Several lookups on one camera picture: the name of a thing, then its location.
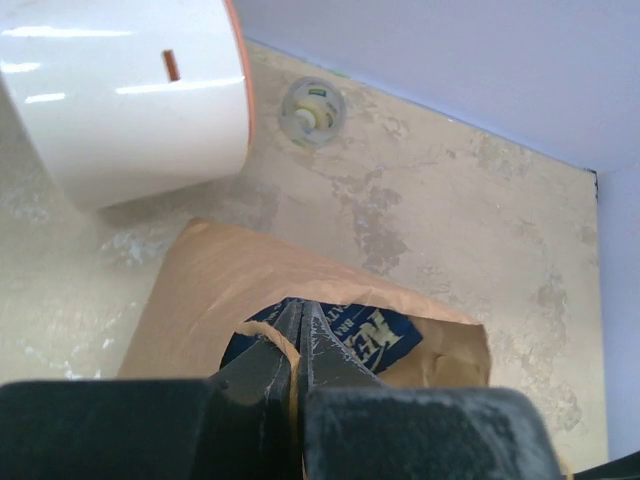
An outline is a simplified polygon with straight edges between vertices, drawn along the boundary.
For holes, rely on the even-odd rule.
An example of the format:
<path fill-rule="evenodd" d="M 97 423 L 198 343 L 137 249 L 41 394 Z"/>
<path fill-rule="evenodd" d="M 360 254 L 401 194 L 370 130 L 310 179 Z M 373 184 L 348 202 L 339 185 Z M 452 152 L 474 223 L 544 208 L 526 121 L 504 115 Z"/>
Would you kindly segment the blue chips bag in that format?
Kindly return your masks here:
<path fill-rule="evenodd" d="M 258 340 L 289 342 L 314 367 L 353 366 L 377 375 L 422 341 L 409 317 L 363 304 L 335 304 L 288 297 L 239 324 L 221 361 L 226 366 Z"/>

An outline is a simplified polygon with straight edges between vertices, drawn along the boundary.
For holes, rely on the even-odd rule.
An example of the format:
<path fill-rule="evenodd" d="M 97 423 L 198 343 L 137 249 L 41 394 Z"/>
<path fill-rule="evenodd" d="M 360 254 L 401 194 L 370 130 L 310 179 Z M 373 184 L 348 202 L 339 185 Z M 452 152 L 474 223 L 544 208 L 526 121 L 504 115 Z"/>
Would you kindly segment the brown paper bag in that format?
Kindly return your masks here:
<path fill-rule="evenodd" d="M 287 298 L 405 314 L 422 339 L 380 373 L 394 387 L 486 387 L 484 326 L 430 297 L 238 226 L 191 220 L 169 249 L 117 372 L 120 378 L 216 372 L 237 326 Z"/>

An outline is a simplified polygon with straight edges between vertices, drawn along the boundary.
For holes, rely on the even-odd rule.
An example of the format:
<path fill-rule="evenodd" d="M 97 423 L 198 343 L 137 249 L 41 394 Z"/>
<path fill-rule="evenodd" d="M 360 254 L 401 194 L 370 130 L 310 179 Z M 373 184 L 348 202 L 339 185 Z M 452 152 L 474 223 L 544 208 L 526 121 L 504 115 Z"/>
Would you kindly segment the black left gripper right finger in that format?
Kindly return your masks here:
<path fill-rule="evenodd" d="M 541 416 L 504 388 L 394 388 L 357 361 L 305 301 L 303 463 L 310 479 L 552 479 Z"/>

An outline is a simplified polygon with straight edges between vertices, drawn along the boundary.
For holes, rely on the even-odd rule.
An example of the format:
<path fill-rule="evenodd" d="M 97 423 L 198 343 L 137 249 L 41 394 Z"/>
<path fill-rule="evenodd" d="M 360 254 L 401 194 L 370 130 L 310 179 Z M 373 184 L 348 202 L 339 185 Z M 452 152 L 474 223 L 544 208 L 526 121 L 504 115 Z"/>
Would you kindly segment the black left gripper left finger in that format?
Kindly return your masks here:
<path fill-rule="evenodd" d="M 5 479 L 299 479 L 293 374 L 257 335 L 205 378 L 1 389 Z"/>

